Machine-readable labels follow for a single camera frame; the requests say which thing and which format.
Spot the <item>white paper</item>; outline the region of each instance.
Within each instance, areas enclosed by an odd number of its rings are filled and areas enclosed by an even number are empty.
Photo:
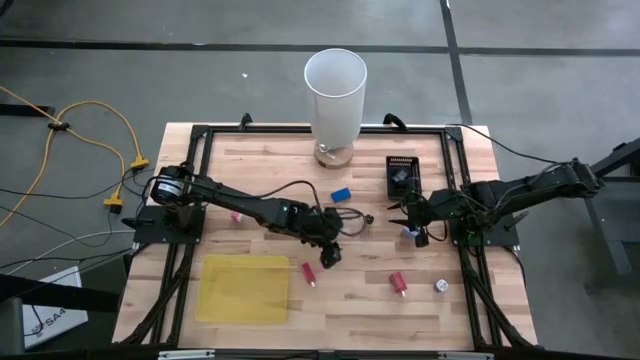
[[[57,274],[47,276],[40,281],[50,282],[74,271],[76,273],[55,281],[55,284],[82,287],[80,274],[77,272],[77,266],[71,267]],[[62,334],[65,331],[89,321],[87,312],[84,310],[66,310],[51,306],[35,306],[35,309],[38,312],[38,316],[40,316],[40,320],[42,320],[42,323],[44,324],[44,329],[42,329],[42,331],[37,335],[25,336],[24,345],[26,349],[45,342],[54,336]],[[38,322],[38,318],[34,314],[31,305],[22,305],[22,323],[24,324],[25,334],[32,334],[38,331],[40,323]]]

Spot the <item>yellow plastic sheet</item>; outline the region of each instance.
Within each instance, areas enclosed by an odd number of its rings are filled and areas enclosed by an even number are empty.
[[[196,321],[275,324],[287,320],[289,259],[209,255],[204,259]]]

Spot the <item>blue block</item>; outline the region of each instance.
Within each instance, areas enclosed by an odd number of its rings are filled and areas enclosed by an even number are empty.
[[[349,188],[340,189],[334,193],[331,193],[331,198],[334,203],[340,202],[342,200],[347,200],[351,197],[351,192],[349,192]]]

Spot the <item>small red cylinder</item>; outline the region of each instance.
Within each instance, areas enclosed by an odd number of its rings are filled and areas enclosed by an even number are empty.
[[[405,296],[405,291],[407,290],[407,284],[404,282],[404,278],[402,277],[402,273],[401,272],[396,272],[391,274],[391,276],[389,276],[389,281],[391,282],[391,285],[393,286],[393,290],[402,295],[403,297]]]
[[[304,275],[304,279],[307,280],[309,285],[315,287],[316,286],[316,276],[313,274],[311,270],[311,266],[309,263],[302,264],[302,275]]]

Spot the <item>cable clip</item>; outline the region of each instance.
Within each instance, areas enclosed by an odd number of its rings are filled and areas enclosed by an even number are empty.
[[[71,125],[69,125],[69,123],[48,123],[47,127],[53,131],[67,131]]]

